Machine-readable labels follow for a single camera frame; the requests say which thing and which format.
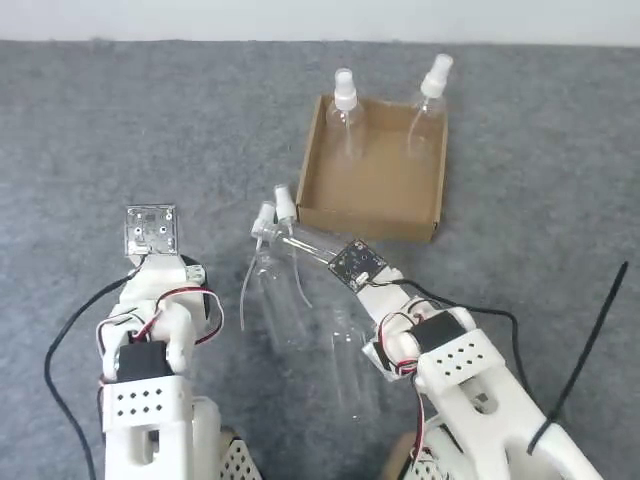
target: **white robotic arm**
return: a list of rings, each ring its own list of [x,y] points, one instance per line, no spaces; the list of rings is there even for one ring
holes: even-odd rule
[[[527,453],[546,417],[465,308],[410,297],[391,283],[402,273],[360,240],[338,246],[304,227],[265,227],[258,236],[283,253],[295,247],[349,287],[374,321],[364,353],[390,381],[413,376],[438,411],[420,425],[402,478],[601,480],[557,424]]]
[[[204,268],[178,255],[176,233],[173,206],[128,208],[125,248],[138,271],[96,330],[105,478],[218,480],[242,466],[247,480],[259,480],[244,442],[229,440],[242,451],[237,458],[221,450],[216,404],[192,394],[194,346],[222,329],[224,311],[205,288]],[[208,297],[219,309],[216,325],[209,325]]]

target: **cardboard box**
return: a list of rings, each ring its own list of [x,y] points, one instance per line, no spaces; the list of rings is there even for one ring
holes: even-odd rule
[[[407,135],[415,110],[363,99],[368,132],[363,157],[350,165],[326,148],[325,112],[316,103],[298,185],[298,219],[304,225],[365,239],[428,241],[438,228],[444,189],[447,119],[420,132],[435,139],[432,154],[409,158]]]

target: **wire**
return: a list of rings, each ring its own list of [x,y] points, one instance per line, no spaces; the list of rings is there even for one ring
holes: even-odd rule
[[[102,431],[103,425],[103,414],[102,414],[102,394],[104,390],[104,385],[100,385],[98,388],[98,392],[96,393],[96,407],[98,409],[98,420],[100,421],[100,431]],[[104,432],[102,433],[102,442],[105,441]]]
[[[529,442],[529,446],[527,447],[527,453],[529,455],[533,453],[533,449],[536,447],[538,441],[542,438],[542,435],[544,435],[544,432],[546,432],[547,429],[551,426],[551,424],[557,420],[558,415],[560,415],[560,411],[562,410],[562,406],[564,405],[564,402],[567,400],[567,398],[569,398],[569,395],[571,394],[571,390],[575,386],[576,381],[578,380],[578,376],[582,372],[582,369],[584,368],[584,365],[587,362],[587,358],[589,357],[589,354],[593,349],[593,345],[596,343],[596,340],[598,339],[598,335],[600,335],[600,330],[602,330],[602,326],[604,325],[604,322],[607,319],[607,314],[609,313],[609,309],[611,308],[611,305],[613,304],[613,301],[615,300],[616,295],[620,290],[620,286],[622,285],[622,281],[624,280],[624,276],[627,273],[628,267],[629,267],[629,262],[624,262],[622,265],[620,265],[620,268],[618,269],[618,274],[616,275],[616,278],[613,281],[611,288],[609,289],[607,298],[602,304],[602,307],[600,307],[600,313],[598,313],[596,323],[593,326],[591,333],[589,334],[587,343],[585,344],[584,349],[582,350],[582,353],[578,358],[578,362],[576,363],[575,368],[571,372],[571,376],[569,377],[569,380],[567,381],[566,385],[562,389],[562,393],[558,397],[556,404],[547,415],[547,419],[544,421],[542,426],[538,429],[536,434],[533,436],[533,438],[531,439],[531,442]]]
[[[424,402],[422,401],[422,395],[420,395],[420,391],[418,390],[418,386],[416,385],[416,374],[414,373],[411,377],[411,383],[413,384],[413,388],[416,390],[416,395],[418,395],[418,430],[416,432],[416,439],[413,443],[413,449],[410,453],[413,458],[413,462],[411,464],[411,468],[415,467],[418,457],[422,452],[422,448],[424,445]]]
[[[87,470],[89,471],[90,480],[96,480],[96,471],[95,471],[95,465],[93,463],[93,456],[91,454],[91,447],[89,446],[89,442],[87,441],[87,437],[85,436],[84,431],[82,430],[82,427],[74,417],[73,413],[71,413],[69,406],[67,405],[65,400],[62,398],[62,396],[58,392],[58,389],[56,388],[53,382],[53,378],[51,377],[51,361],[53,360],[53,355],[56,353],[56,350],[62,343],[62,340],[64,340],[64,338],[67,336],[67,333],[69,333],[69,330],[71,330],[71,327],[73,327],[73,325],[76,323],[78,318],[80,318],[80,316],[85,311],[87,311],[94,303],[96,303],[100,298],[102,298],[108,293],[113,292],[114,290],[124,285],[129,280],[131,280],[133,277],[135,277],[136,274],[142,268],[142,265],[145,260],[146,260],[146,257],[142,257],[140,264],[135,270],[133,270],[127,276],[122,277],[121,279],[116,280],[115,282],[110,283],[106,287],[99,290],[89,300],[87,300],[87,302],[84,305],[82,305],[73,315],[71,315],[69,319],[66,321],[66,323],[62,326],[62,329],[60,330],[56,338],[53,340],[53,342],[51,342],[51,345],[49,346],[49,350],[47,350],[47,354],[44,357],[44,381],[47,384],[47,388],[51,392],[51,396],[53,397],[55,402],[58,404],[58,407],[60,407],[60,410],[62,410],[62,413],[64,413],[64,416],[67,417],[67,420],[69,421],[69,423],[75,430],[76,435],[78,436],[78,440],[80,441],[80,445],[82,446],[82,451],[84,453],[84,459],[85,459],[85,462],[87,463]]]
[[[215,336],[224,326],[224,308],[222,308],[222,303],[220,302],[220,298],[218,297],[218,295],[216,295],[216,293],[213,290],[209,290],[208,288],[180,287],[180,288],[174,288],[173,290],[169,290],[163,293],[162,295],[160,295],[160,297],[158,297],[158,299],[156,300],[155,313],[153,317],[151,317],[151,320],[145,323],[144,326],[140,329],[140,331],[138,331],[138,333],[133,336],[133,340],[136,342],[139,342],[140,340],[142,340],[142,338],[145,335],[147,335],[151,331],[155,323],[158,321],[158,318],[160,318],[160,315],[162,315],[162,312],[164,311],[160,308],[160,302],[162,302],[163,300],[166,300],[169,297],[173,297],[176,295],[184,295],[188,293],[202,293],[203,295],[211,295],[216,299],[218,310],[220,312],[220,322],[218,324],[218,327],[216,327],[212,332],[208,333],[204,337],[196,340],[196,344],[200,344],[202,342],[209,340],[210,338],[213,338],[213,336]]]
[[[136,310],[135,308],[132,308],[128,312],[123,312],[118,315],[107,317],[98,324],[98,326],[96,327],[96,344],[98,345],[98,353],[100,353],[100,357],[104,356],[104,352],[106,350],[104,346],[104,341],[102,339],[102,329],[105,327],[105,325],[111,324],[114,327],[117,327],[119,325],[127,323],[129,320],[136,319],[138,320],[138,322],[140,322],[141,325],[144,326],[144,323],[145,323],[144,320],[140,318],[139,315],[136,315],[135,313],[133,313],[135,310]],[[133,333],[138,332],[137,330],[129,330],[129,331]]]
[[[466,308],[467,310],[469,310],[470,312],[475,312],[475,313],[486,313],[489,315],[498,315],[498,316],[503,316],[503,317],[507,317],[509,320],[511,320],[511,347],[513,349],[513,358],[516,362],[516,370],[518,371],[518,376],[520,377],[520,382],[522,383],[522,387],[525,389],[525,391],[529,394],[529,396],[531,397],[531,399],[534,401],[534,403],[538,403],[535,399],[535,396],[533,395],[533,391],[531,390],[531,386],[529,384],[529,380],[527,379],[527,374],[525,372],[524,369],[524,364],[522,362],[522,356],[520,355],[520,340],[519,340],[519,331],[520,331],[520,325],[518,323],[518,319],[516,318],[516,316],[511,313],[508,312],[507,310],[497,310],[497,309],[493,309],[493,308],[483,308],[483,307],[475,307],[473,305],[467,305],[464,303],[459,303],[459,302],[455,302],[453,300],[450,300],[448,298],[445,297],[441,297],[440,295],[436,295],[435,293],[431,293],[430,291],[428,291],[427,289],[425,289],[424,287],[422,287],[419,283],[414,282],[413,280],[408,280],[406,278],[400,278],[397,280],[391,280],[389,282],[383,282],[383,283],[373,283],[370,282],[369,285],[373,286],[373,287],[383,287],[385,285],[409,285],[410,287],[415,288],[417,291],[419,291],[420,293],[422,293],[425,297],[429,297],[433,300],[436,300],[437,302],[440,302],[442,304],[446,304],[449,306],[456,306],[456,307],[463,307]]]
[[[220,298],[218,297],[218,295],[216,295],[213,292],[210,292],[210,295],[212,295],[216,299],[216,304],[218,305],[218,311],[220,312],[220,320],[218,321],[218,325],[213,330],[211,330],[205,336],[196,340],[196,345],[200,345],[208,340],[211,340],[213,337],[218,335],[218,333],[220,333],[220,330],[224,328],[224,308],[222,308],[222,303],[220,303]]]

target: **white spray nozzle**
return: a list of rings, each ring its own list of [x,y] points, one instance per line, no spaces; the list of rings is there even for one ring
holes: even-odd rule
[[[265,229],[275,225],[273,221],[275,214],[276,206],[273,202],[262,202],[260,212],[251,227],[251,236],[256,240],[262,240]]]
[[[276,213],[278,222],[289,220],[293,222],[296,218],[296,204],[293,203],[289,187],[284,184],[276,185],[273,189],[276,196]]]
[[[348,68],[336,70],[336,89],[333,92],[336,108],[343,112],[353,110],[358,104],[356,86],[353,83],[353,72]]]
[[[433,62],[433,66],[422,81],[420,91],[425,97],[438,98],[442,96],[444,87],[447,86],[449,70],[453,65],[453,58],[444,53],[439,54]]]

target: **perforated plate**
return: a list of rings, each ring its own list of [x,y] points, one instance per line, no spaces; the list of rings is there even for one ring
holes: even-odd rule
[[[108,384],[103,399],[105,432],[191,418],[191,389],[178,375]]]
[[[476,329],[422,355],[418,369],[434,391],[443,391],[496,365],[504,365],[504,358]]]
[[[433,456],[423,450],[413,468],[407,470],[403,480],[454,480],[447,473],[443,473]]]
[[[244,441],[231,442],[220,465],[221,480],[262,480]]]

